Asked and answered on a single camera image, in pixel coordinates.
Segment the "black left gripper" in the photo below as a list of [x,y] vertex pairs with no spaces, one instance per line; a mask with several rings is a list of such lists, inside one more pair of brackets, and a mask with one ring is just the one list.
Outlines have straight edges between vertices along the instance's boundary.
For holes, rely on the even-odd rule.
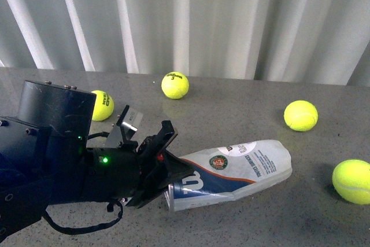
[[141,208],[159,197],[168,185],[194,173],[194,167],[167,151],[177,136],[171,121],[164,120],[158,134],[147,137],[139,147],[140,178],[138,187],[127,203]]

